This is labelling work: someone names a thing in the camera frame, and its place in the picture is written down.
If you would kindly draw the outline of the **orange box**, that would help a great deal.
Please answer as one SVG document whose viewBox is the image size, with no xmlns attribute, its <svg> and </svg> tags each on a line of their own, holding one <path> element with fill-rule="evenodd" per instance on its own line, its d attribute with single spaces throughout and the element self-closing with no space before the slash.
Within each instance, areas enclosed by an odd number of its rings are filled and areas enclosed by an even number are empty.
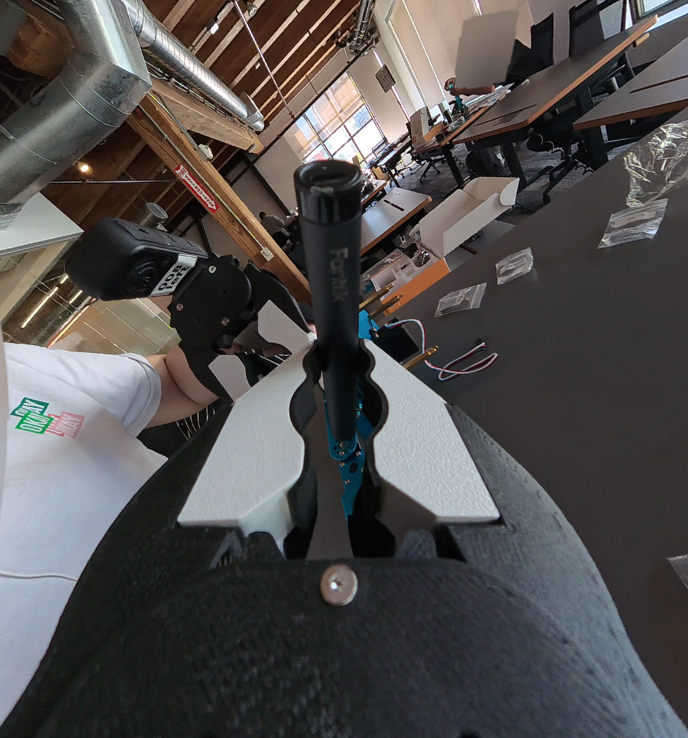
<svg viewBox="0 0 688 738">
<path fill-rule="evenodd" d="M 429 257 L 419 266 L 400 251 L 391 253 L 361 275 L 360 294 L 363 297 L 369 296 L 390 284 L 393 285 L 393 291 L 398 294 L 409 283 L 424 282 L 426 286 L 430 286 L 450 273 L 444 259 L 435 259 L 431 254 Z"/>
</svg>

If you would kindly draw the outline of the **white-topped table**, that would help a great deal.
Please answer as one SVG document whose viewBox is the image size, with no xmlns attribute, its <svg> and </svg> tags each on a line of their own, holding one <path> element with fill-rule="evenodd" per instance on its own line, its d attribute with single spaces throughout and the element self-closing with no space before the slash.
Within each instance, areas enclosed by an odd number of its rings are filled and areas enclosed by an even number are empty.
<svg viewBox="0 0 688 738">
<path fill-rule="evenodd" d="M 403 188 L 391 190 L 361 217 L 361 249 L 364 255 L 417 216 L 432 198 Z"/>
</svg>

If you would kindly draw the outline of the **red wall sign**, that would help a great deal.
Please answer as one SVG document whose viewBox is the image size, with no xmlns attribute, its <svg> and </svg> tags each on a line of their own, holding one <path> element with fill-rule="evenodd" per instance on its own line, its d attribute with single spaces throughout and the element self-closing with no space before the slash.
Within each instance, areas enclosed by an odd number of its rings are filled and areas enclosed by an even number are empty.
<svg viewBox="0 0 688 738">
<path fill-rule="evenodd" d="M 183 163 L 178 164 L 173 172 L 209 213 L 216 213 L 219 210 L 219 203 L 214 194 Z"/>
</svg>

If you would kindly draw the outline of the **another person's forearm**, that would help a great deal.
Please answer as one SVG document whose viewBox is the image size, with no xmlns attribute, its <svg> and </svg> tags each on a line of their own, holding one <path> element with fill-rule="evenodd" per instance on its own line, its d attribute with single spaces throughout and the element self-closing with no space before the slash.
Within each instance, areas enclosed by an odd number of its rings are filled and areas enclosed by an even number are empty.
<svg viewBox="0 0 688 738">
<path fill-rule="evenodd" d="M 496 86 L 489 84 L 486 86 L 458 86 L 454 76 L 448 78 L 444 83 L 444 90 L 453 97 L 470 96 L 470 95 L 489 95 L 496 90 Z"/>
</svg>

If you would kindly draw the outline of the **black electric screwdriver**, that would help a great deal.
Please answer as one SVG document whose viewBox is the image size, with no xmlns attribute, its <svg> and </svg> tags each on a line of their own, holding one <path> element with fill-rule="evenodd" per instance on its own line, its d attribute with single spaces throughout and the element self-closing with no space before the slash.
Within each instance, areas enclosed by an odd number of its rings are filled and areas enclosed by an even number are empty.
<svg viewBox="0 0 688 738">
<path fill-rule="evenodd" d="M 316 352 L 331 433 L 341 443 L 356 433 L 363 181 L 358 166 L 341 160 L 312 161 L 294 174 Z"/>
</svg>

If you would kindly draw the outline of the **wood-edged grey table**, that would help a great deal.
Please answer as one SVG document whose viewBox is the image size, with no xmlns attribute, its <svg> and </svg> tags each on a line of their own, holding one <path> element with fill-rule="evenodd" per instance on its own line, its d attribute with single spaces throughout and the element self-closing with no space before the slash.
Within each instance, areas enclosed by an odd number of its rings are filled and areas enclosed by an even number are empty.
<svg viewBox="0 0 688 738">
<path fill-rule="evenodd" d="M 531 126 L 548 110 L 564 100 L 572 100 L 588 87 L 602 69 L 619 58 L 657 20 L 657 15 L 645 18 L 593 49 L 532 75 L 526 84 L 515 88 L 462 131 L 457 142 L 486 140 Z"/>
<path fill-rule="evenodd" d="M 581 131 L 677 112 L 687 106 L 688 37 L 581 116 L 573 128 Z"/>
</svg>

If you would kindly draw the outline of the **blue toy robot arm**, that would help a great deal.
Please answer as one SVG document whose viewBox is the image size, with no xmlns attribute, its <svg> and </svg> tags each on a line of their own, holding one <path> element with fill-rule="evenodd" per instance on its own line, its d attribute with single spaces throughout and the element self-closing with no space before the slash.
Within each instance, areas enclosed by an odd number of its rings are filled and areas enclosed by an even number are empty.
<svg viewBox="0 0 688 738">
<path fill-rule="evenodd" d="M 434 350 L 425 353 L 397 321 L 378 326 L 376 317 L 404 299 L 404 293 L 395 287 L 394 278 L 386 278 L 381 289 L 376 289 L 370 282 L 366 284 L 366 296 L 360 300 L 358 311 L 358 337 L 371 340 L 376 347 L 382 348 L 386 355 L 394 359 L 406 359 L 403 367 L 410 368 L 421 360 L 428 358 Z M 337 463 L 342 479 L 342 507 L 346 517 L 354 512 L 354 502 L 362 484 L 366 452 L 359 444 L 357 434 L 349 440 L 341 441 L 334 436 L 331 429 L 328 405 L 324 404 L 326 428 L 328 434 L 330 456 Z"/>
</svg>

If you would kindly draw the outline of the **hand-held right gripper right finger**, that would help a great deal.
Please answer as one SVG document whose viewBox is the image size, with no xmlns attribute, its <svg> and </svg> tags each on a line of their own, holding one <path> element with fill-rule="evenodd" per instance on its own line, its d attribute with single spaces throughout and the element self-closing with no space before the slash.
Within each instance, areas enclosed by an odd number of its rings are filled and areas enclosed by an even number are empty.
<svg viewBox="0 0 688 738">
<path fill-rule="evenodd" d="M 500 512 L 442 398 L 372 341 L 360 342 L 366 478 L 360 499 L 396 545 L 413 530 L 492 524 Z"/>
</svg>

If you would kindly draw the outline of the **black office chair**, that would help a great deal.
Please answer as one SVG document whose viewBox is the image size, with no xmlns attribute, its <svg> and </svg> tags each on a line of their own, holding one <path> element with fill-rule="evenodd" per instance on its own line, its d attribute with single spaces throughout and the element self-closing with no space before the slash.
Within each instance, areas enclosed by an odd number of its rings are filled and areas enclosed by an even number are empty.
<svg viewBox="0 0 688 738">
<path fill-rule="evenodd" d="M 553 66 L 553 13 L 531 27 L 531 46 L 514 42 L 504 84 L 520 84 L 533 74 Z"/>
<path fill-rule="evenodd" d="M 568 11 L 568 56 L 593 49 L 633 24 L 630 1 L 584 1 Z"/>
</svg>

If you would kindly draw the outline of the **round flexible metal duct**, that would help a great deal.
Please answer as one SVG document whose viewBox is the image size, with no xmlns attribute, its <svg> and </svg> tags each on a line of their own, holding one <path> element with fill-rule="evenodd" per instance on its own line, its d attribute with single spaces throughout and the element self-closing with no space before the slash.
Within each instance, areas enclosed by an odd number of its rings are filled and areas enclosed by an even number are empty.
<svg viewBox="0 0 688 738">
<path fill-rule="evenodd" d="M 264 117 L 247 95 L 236 95 L 150 12 L 142 1 L 124 1 L 139 45 L 161 68 L 255 131 L 264 130 Z"/>
</svg>

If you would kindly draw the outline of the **large crumpled clear plastic wrap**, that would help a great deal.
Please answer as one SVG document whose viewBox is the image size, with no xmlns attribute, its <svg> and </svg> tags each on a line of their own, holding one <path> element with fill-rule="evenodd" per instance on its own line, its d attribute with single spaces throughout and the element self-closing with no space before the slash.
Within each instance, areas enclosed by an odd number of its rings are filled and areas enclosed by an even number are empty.
<svg viewBox="0 0 688 738">
<path fill-rule="evenodd" d="M 668 196 L 688 182 L 688 120 L 662 125 L 644 143 L 625 153 L 629 174 L 628 207 Z"/>
</svg>

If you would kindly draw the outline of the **dark grey desk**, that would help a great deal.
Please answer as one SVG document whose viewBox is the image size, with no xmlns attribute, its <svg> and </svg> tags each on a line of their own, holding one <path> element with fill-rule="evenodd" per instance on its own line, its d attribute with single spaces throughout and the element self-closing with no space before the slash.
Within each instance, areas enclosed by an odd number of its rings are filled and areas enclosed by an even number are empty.
<svg viewBox="0 0 688 738">
<path fill-rule="evenodd" d="M 496 364 L 440 382 L 555 500 L 595 560 L 646 668 L 688 727 L 688 182 L 653 239 L 598 249 L 626 207 L 616 158 L 396 310 L 419 319 L 434 362 L 477 338 Z M 531 248 L 529 274 L 495 264 Z M 434 318 L 486 283 L 478 309 Z"/>
</svg>

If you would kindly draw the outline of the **person's left forearm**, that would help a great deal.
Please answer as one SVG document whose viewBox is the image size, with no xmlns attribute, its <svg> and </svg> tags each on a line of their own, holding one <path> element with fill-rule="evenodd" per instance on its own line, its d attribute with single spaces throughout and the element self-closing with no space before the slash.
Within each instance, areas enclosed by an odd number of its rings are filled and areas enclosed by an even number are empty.
<svg viewBox="0 0 688 738">
<path fill-rule="evenodd" d="M 146 357 L 161 383 L 161 400 L 148 428 L 183 420 L 219 400 L 193 374 L 180 347 Z"/>
</svg>

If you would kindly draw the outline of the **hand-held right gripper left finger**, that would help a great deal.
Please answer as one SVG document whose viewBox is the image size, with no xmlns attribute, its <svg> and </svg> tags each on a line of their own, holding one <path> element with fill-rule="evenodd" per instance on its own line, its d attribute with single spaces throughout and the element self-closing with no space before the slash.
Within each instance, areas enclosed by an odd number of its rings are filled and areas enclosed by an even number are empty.
<svg viewBox="0 0 688 738">
<path fill-rule="evenodd" d="M 286 557 L 311 557 L 316 463 L 327 453 L 315 344 L 306 343 L 234 404 L 179 512 L 185 529 L 269 533 Z"/>
</svg>

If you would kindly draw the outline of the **person's white shirt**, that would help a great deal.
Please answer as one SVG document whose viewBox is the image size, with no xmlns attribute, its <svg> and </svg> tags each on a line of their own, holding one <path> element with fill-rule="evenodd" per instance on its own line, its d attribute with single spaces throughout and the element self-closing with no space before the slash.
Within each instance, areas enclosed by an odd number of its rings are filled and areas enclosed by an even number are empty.
<svg viewBox="0 0 688 738">
<path fill-rule="evenodd" d="M 137 440 L 162 394 L 145 357 L 6 343 L 5 358 L 0 725 L 44 657 L 98 543 L 165 462 Z"/>
</svg>

